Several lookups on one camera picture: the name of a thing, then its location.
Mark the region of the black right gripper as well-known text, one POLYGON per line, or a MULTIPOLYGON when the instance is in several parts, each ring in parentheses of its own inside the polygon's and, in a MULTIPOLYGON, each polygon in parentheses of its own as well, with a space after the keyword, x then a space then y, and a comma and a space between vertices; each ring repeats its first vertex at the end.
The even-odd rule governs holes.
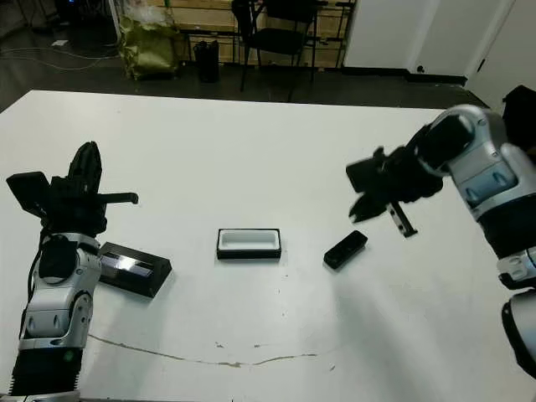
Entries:
POLYGON ((435 195, 442 190, 442 179, 428 173, 408 147, 398 147, 389 155, 379 147, 373 161, 373 189, 358 198, 349 217, 362 222, 388 212, 405 238, 416 235, 400 205, 435 195))

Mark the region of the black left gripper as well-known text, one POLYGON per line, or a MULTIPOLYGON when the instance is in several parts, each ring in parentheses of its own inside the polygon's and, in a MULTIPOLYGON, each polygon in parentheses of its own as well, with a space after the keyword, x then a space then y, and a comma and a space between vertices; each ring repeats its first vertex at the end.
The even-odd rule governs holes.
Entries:
POLYGON ((99 193, 101 153, 95 142, 76 152, 68 177, 52 177, 48 203, 40 223, 50 233, 79 233, 96 237, 106 230, 108 204, 138 204, 136 193, 99 193))

